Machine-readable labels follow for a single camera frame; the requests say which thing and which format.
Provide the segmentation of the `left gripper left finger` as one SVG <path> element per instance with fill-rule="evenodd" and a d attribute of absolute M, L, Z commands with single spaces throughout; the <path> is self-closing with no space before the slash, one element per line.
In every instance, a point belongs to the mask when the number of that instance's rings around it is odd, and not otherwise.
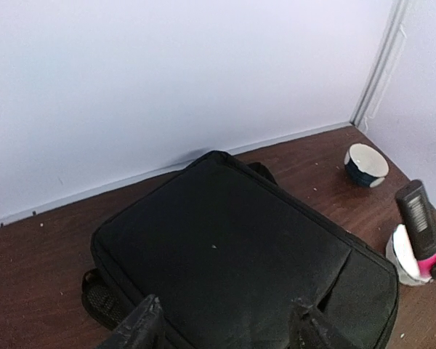
<path fill-rule="evenodd" d="M 163 319 L 159 298 L 149 294 L 97 349 L 163 348 Z"/>

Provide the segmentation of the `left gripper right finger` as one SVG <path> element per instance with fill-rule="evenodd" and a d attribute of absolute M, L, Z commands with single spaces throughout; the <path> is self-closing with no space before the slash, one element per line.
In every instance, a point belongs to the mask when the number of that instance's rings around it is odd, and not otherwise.
<path fill-rule="evenodd" d="M 291 303 L 290 348 L 357 348 L 319 311 L 301 298 Z"/>

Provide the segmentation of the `black pink highlighter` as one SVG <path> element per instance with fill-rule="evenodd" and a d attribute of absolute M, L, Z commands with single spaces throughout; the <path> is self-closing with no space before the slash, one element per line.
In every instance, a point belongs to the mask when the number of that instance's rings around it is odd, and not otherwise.
<path fill-rule="evenodd" d="M 436 224 L 423 182 L 410 181 L 395 194 L 395 200 L 420 276 L 429 278 L 436 263 Z"/>

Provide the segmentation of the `black student backpack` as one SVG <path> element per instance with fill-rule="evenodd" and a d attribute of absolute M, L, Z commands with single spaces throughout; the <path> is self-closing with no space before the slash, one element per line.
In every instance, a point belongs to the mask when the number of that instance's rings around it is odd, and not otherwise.
<path fill-rule="evenodd" d="M 154 294 L 166 348 L 290 348 L 297 298 L 357 348 L 385 348 L 397 317 L 391 262 L 221 151 L 108 218 L 90 250 L 86 311 L 114 329 Z"/>

